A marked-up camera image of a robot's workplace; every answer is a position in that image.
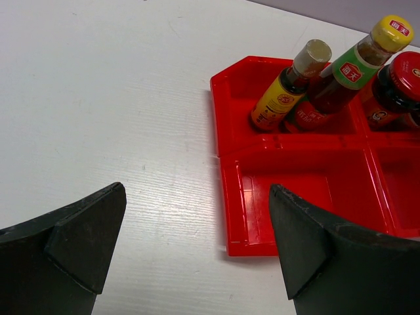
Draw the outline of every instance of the red jar lid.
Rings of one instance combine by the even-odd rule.
[[[420,102],[420,54],[401,52],[389,67],[392,82],[410,99]]]

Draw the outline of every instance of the empty red bin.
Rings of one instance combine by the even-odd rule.
[[[271,184],[372,230],[420,236],[420,142],[373,133],[356,97],[313,133],[259,133],[249,113],[291,60],[247,57],[211,79],[227,248],[231,256],[277,255],[268,212]]]

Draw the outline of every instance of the gray wall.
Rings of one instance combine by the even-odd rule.
[[[250,0],[326,22],[369,32],[376,21],[389,14],[410,22],[420,47],[420,1],[418,0]]]

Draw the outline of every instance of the white tabletop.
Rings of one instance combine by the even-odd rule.
[[[0,228],[121,181],[94,314],[294,314],[277,258],[224,254],[209,80],[312,38],[336,58],[363,33],[244,0],[2,1],[0,17]]]

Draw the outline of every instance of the bottle cap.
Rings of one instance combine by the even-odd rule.
[[[396,88],[410,99],[420,102],[420,54],[401,52],[391,62],[389,74]]]
[[[397,53],[411,43],[414,30],[403,18],[388,15],[373,27],[371,36],[384,50]]]
[[[331,49],[319,39],[311,39],[293,60],[293,68],[304,77],[314,77],[331,58]]]

